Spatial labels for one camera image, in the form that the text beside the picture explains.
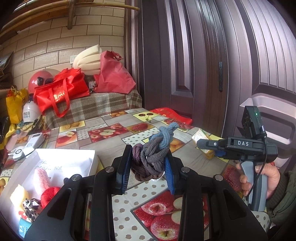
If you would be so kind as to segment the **white shallow cardboard box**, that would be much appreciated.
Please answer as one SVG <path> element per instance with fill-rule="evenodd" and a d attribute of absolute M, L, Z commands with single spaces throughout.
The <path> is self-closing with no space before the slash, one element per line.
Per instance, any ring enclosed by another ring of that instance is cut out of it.
<path fill-rule="evenodd" d="M 36 149 L 16 168 L 1 194 L 4 221 L 19 235 L 24 199 L 41 200 L 49 187 L 61 188 L 74 174 L 94 175 L 101 166 L 94 150 Z"/>

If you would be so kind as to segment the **leopard print scrunchie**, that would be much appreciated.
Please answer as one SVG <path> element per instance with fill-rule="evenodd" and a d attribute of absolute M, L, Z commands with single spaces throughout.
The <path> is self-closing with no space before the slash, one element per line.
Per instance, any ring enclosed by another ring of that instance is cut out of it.
<path fill-rule="evenodd" d="M 33 223 L 39 214 L 42 212 L 43 208 L 41 206 L 41 201 L 37 198 L 25 199 L 23 201 L 23 210 L 26 220 L 30 223 Z"/>

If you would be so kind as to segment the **fruit pattern tablecloth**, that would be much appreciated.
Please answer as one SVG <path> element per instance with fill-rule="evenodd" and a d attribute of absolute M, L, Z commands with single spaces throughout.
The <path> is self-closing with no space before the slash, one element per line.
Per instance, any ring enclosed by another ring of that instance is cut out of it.
<path fill-rule="evenodd" d="M 173 139 L 176 123 L 171 123 L 151 136 L 146 144 L 132 146 L 130 172 L 139 178 L 151 178 L 154 175 L 165 175 L 165 158 L 171 153 L 169 145 Z"/>

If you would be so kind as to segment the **green jacket sleeve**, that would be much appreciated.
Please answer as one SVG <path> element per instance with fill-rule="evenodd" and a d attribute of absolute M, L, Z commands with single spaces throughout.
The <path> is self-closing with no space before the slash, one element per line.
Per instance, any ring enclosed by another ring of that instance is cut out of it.
<path fill-rule="evenodd" d="M 295 172 L 281 174 L 275 166 L 267 165 L 264 174 L 268 177 L 269 218 L 275 225 L 283 225 L 295 211 Z"/>

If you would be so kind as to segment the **cream foam roll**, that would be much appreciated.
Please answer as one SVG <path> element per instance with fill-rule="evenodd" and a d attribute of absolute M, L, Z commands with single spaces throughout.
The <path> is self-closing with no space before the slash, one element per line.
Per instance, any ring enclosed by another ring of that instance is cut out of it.
<path fill-rule="evenodd" d="M 99 45 L 89 47 L 79 53 L 73 62 L 74 69 L 80 69 L 85 75 L 99 75 L 102 49 Z"/>

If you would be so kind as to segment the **red fabric bag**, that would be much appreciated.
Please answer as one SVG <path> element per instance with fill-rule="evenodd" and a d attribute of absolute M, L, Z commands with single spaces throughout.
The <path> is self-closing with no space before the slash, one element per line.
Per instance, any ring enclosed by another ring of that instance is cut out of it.
<path fill-rule="evenodd" d="M 136 83 L 121 63 L 121 56 L 114 51 L 104 51 L 100 56 L 100 74 L 93 76 L 96 93 L 129 94 Z"/>

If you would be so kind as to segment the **white helmet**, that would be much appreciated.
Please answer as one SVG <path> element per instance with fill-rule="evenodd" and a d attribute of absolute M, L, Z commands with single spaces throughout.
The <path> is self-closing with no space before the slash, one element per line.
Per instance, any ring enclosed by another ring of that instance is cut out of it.
<path fill-rule="evenodd" d="M 37 104 L 35 104 L 33 101 L 28 101 L 23 106 L 23 122 L 34 122 L 36 119 L 38 119 L 42 113 L 39 110 L 39 107 Z"/>

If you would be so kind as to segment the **pink fluffy sponge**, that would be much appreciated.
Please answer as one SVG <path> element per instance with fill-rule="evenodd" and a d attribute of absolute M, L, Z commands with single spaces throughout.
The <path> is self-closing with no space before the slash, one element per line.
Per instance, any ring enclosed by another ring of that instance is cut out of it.
<path fill-rule="evenodd" d="M 41 196 L 42 193 L 51 187 L 50 178 L 42 168 L 36 168 L 34 171 L 34 184 L 36 193 Z"/>

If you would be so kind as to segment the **white power bank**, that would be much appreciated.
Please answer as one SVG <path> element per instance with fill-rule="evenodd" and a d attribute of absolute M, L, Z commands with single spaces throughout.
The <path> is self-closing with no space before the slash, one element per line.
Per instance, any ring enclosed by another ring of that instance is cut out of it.
<path fill-rule="evenodd" d="M 31 135 L 31 138 L 23 148 L 23 154 L 28 156 L 30 153 L 34 152 L 35 149 L 39 148 L 43 144 L 46 136 L 44 133 L 36 133 Z"/>

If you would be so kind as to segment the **yellow shopping bag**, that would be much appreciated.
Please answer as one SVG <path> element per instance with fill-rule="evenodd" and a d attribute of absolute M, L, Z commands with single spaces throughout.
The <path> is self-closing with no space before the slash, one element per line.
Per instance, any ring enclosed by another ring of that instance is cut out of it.
<path fill-rule="evenodd" d="M 6 95 L 6 107 L 12 124 L 18 124 L 23 120 L 23 107 L 28 99 L 28 92 L 25 88 L 17 90 L 11 86 Z"/>

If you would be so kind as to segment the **yellow sponge block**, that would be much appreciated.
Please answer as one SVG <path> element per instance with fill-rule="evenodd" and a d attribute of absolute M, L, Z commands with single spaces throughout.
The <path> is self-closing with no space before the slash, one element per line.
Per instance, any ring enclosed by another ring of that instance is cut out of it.
<path fill-rule="evenodd" d="M 17 185 L 15 190 L 10 196 L 10 201 L 18 211 L 24 211 L 23 202 L 29 198 L 29 193 L 20 184 Z"/>

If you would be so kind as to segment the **red plush apple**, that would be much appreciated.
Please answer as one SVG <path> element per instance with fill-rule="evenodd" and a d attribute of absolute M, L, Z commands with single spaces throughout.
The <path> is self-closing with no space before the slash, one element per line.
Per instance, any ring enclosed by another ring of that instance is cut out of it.
<path fill-rule="evenodd" d="M 60 189 L 60 187 L 49 187 L 46 189 L 41 195 L 41 207 L 45 208 Z"/>

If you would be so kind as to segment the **plaid covered bench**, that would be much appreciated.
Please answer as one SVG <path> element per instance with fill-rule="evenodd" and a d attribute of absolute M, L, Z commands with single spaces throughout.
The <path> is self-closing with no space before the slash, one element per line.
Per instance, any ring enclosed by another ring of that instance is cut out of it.
<path fill-rule="evenodd" d="M 49 129 L 52 129 L 118 111 L 141 107 L 142 97 L 135 89 L 129 94 L 92 93 L 89 96 L 71 100 L 70 108 L 62 118 L 57 117 L 53 109 L 47 109 L 44 114 L 44 124 Z"/>

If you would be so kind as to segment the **wall socket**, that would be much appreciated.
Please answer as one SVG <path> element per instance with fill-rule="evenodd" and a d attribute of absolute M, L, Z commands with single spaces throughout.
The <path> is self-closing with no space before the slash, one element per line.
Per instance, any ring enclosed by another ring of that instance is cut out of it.
<path fill-rule="evenodd" d="M 75 58 L 77 57 L 77 55 L 71 55 L 70 56 L 70 64 L 74 63 Z"/>

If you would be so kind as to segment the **pink helmet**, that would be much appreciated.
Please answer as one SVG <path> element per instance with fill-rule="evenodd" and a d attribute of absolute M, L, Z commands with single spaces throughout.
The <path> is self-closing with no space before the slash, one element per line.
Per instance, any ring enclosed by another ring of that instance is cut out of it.
<path fill-rule="evenodd" d="M 59 73 L 55 69 L 42 69 L 32 75 L 28 84 L 28 93 L 33 94 L 36 87 L 45 85 L 49 80 L 53 80 L 54 77 Z"/>

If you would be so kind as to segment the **brown door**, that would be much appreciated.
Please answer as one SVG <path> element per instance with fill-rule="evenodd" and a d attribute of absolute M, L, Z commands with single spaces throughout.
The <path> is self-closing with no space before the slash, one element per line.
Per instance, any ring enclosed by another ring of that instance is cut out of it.
<path fill-rule="evenodd" d="M 221 137 L 259 108 L 277 165 L 295 168 L 295 1 L 128 1 L 125 64 L 146 109 Z"/>

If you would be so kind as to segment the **white round wireless charger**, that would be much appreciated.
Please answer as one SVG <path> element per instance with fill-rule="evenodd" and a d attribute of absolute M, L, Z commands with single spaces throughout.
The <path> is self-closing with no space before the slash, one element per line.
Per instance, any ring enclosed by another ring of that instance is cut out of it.
<path fill-rule="evenodd" d="M 13 149 L 12 151 L 10 151 L 8 153 L 8 156 L 10 158 L 12 158 L 14 161 L 21 160 L 22 158 L 25 157 L 25 154 L 23 152 L 23 149 L 24 149 L 24 146 L 15 148 L 15 149 Z"/>

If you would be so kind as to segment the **yellow tissue pack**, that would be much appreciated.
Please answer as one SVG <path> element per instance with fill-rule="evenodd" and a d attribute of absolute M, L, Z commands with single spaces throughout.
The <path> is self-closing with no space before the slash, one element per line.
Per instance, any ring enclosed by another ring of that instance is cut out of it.
<path fill-rule="evenodd" d="M 211 139 L 200 128 L 192 135 L 192 140 L 197 149 L 199 149 L 207 159 L 212 159 L 215 156 L 215 151 L 206 149 L 208 141 Z"/>

